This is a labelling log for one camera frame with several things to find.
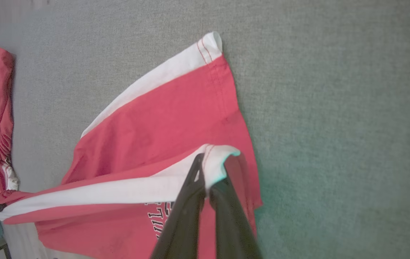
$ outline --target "gray fabric surface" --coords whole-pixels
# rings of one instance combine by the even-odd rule
[[[220,32],[253,140],[268,259],[410,258],[410,1],[74,1],[0,33],[13,165],[56,186],[136,79]]]

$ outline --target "white stripe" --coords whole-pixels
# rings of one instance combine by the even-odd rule
[[[157,87],[210,63],[222,55],[223,43],[217,32],[206,34],[197,43],[165,61],[124,90],[83,131],[85,136],[118,108]]]
[[[185,159],[169,166],[151,177],[125,179],[76,187],[19,200],[0,212],[0,220],[59,206],[90,204],[139,204],[176,200],[195,156],[205,153],[202,163],[205,187],[208,190],[227,177],[224,162],[240,151],[232,146],[206,144]]]

